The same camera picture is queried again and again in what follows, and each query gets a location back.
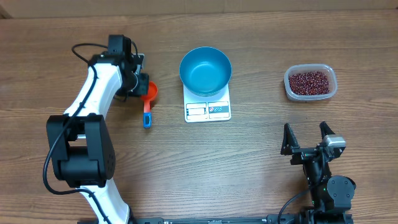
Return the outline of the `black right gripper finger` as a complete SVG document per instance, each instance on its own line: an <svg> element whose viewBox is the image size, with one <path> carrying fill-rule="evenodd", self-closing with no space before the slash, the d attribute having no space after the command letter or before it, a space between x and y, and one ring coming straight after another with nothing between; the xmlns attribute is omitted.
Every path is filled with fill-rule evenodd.
<svg viewBox="0 0 398 224"><path fill-rule="evenodd" d="M280 154L284 156L292 155L298 152L300 149L299 143L295 137L293 129L290 127L289 123L284 124L284 137L282 141L282 146L280 149Z"/></svg>
<svg viewBox="0 0 398 224"><path fill-rule="evenodd" d="M320 127L320 131L321 131L322 139L323 139L325 136L327 136L327 135L335 134L335 133L331 130L331 128L329 127L329 125L327 125L327 123L326 123L325 121L322 121L322 122L320 123L319 127Z"/></svg>

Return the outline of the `orange scoop with blue handle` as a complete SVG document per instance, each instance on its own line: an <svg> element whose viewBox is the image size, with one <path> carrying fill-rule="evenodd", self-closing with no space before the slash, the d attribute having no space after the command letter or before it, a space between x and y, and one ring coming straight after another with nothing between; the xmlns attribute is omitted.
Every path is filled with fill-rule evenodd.
<svg viewBox="0 0 398 224"><path fill-rule="evenodd" d="M152 126L151 103L156 99L157 94L157 85L150 81L147 94L141 96L141 100L144 102L143 127L145 129L149 129Z"/></svg>

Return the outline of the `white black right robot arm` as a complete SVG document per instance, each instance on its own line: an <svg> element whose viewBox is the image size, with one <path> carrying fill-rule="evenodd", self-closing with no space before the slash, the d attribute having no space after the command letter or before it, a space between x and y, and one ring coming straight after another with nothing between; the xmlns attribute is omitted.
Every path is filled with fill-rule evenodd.
<svg viewBox="0 0 398 224"><path fill-rule="evenodd" d="M346 148L342 135L331 130L326 122L320 123L322 141L315 147L300 147L288 123L284 124L284 138L280 153L291 156L292 165L301 165L307 178L308 189L293 196L277 215L277 223L353 223L351 200L356 189L349 177L333 175L328 163L339 158ZM298 214L283 214L294 200L310 194L312 206Z"/></svg>

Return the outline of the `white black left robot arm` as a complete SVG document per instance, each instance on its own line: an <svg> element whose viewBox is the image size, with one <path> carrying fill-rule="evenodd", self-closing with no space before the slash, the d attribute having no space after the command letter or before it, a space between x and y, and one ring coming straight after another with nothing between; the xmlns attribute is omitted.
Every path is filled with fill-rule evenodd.
<svg viewBox="0 0 398 224"><path fill-rule="evenodd" d="M50 149L42 180L52 194L82 194L97 223L135 223L113 179L116 155L105 119L115 96L147 94L149 76L141 72L144 54L130 38L110 35L103 48L83 59L88 75L75 101L64 114L47 120Z"/></svg>

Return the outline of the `white digital kitchen scale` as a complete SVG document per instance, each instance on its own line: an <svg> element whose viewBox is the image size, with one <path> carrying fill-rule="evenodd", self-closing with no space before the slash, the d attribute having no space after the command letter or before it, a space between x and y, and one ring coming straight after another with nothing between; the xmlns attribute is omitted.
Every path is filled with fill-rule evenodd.
<svg viewBox="0 0 398 224"><path fill-rule="evenodd" d="M213 96L198 96L183 87L184 119L187 123L229 121L231 103L229 86Z"/></svg>

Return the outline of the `blue bowl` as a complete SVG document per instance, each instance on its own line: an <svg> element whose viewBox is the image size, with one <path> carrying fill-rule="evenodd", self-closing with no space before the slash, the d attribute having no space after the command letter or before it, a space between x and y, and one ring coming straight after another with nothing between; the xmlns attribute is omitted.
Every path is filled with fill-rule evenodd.
<svg viewBox="0 0 398 224"><path fill-rule="evenodd" d="M197 47L180 62L181 82L198 96L213 96L226 87L232 78L233 67L228 56L214 47Z"/></svg>

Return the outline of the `red beans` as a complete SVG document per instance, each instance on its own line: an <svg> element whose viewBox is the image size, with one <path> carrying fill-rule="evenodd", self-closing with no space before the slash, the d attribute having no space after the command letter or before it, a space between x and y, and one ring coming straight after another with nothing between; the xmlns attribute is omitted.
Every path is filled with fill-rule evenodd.
<svg viewBox="0 0 398 224"><path fill-rule="evenodd" d="M324 72L296 73L289 77L289 85L296 95L325 95L330 92L328 77Z"/></svg>

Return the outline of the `clear plastic container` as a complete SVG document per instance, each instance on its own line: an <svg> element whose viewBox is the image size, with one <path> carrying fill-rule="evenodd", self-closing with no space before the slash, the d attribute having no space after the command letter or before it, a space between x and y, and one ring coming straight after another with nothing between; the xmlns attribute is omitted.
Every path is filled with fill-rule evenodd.
<svg viewBox="0 0 398 224"><path fill-rule="evenodd" d="M289 77L296 73L314 72L314 71L321 71L327 75L328 81L330 83L329 84L330 92L325 95L296 95L295 93L293 93L289 85ZM325 100L334 96L338 89L338 84L334 70L328 65L319 64L319 63L294 65L290 67L284 75L284 84L285 84L285 91L287 97L292 101Z"/></svg>

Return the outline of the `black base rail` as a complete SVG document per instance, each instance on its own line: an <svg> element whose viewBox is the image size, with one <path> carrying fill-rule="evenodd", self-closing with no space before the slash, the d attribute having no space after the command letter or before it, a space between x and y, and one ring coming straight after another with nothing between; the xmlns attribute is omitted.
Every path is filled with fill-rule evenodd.
<svg viewBox="0 0 398 224"><path fill-rule="evenodd" d="M185 218L185 219L163 219L163 218L135 218L129 223L138 224L277 224L277 215L272 214L266 217L254 218ZM308 221L300 217L299 214L284 214L280 218L280 224L294 224L294 223L321 223L321 224L354 224L352 215L337 217L321 217L320 215L314 217L314 221Z"/></svg>

